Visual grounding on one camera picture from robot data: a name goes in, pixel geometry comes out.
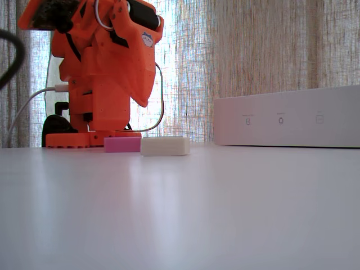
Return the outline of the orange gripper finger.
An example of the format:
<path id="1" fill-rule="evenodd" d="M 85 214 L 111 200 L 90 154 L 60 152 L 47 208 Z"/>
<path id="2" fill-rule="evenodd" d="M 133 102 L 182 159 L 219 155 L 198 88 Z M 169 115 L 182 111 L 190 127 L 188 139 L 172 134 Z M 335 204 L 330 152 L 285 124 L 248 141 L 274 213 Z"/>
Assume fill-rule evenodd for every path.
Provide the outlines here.
<path id="1" fill-rule="evenodd" d="M 140 106 L 146 106 L 146 68 L 141 54 L 132 53 L 129 48 L 116 47 L 100 49 L 98 57 L 101 71 L 114 82 L 122 92 Z"/>

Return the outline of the orange gripper finger with sticker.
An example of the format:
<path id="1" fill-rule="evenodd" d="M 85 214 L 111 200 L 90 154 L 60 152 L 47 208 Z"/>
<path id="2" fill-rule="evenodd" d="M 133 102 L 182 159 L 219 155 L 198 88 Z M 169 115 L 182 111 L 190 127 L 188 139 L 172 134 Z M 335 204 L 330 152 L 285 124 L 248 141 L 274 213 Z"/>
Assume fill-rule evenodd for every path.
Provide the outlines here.
<path id="1" fill-rule="evenodd" d="M 120 85 L 140 106 L 147 106 L 155 80 L 155 44 L 163 35 L 164 19 L 145 1 L 116 1 L 110 21 L 113 43 L 120 47 Z"/>

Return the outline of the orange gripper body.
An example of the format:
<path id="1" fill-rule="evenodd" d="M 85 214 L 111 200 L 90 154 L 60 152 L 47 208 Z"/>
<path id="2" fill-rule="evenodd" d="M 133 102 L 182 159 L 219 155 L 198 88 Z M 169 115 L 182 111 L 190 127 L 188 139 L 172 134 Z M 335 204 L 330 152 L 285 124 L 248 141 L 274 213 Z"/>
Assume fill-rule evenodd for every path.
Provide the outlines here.
<path id="1" fill-rule="evenodd" d="M 110 13 L 116 1 L 81 1 L 72 17 L 70 30 L 70 54 L 84 56 L 93 53 L 100 56 L 100 49 L 114 50 L 119 45 L 112 42 L 110 32 L 114 30 Z"/>

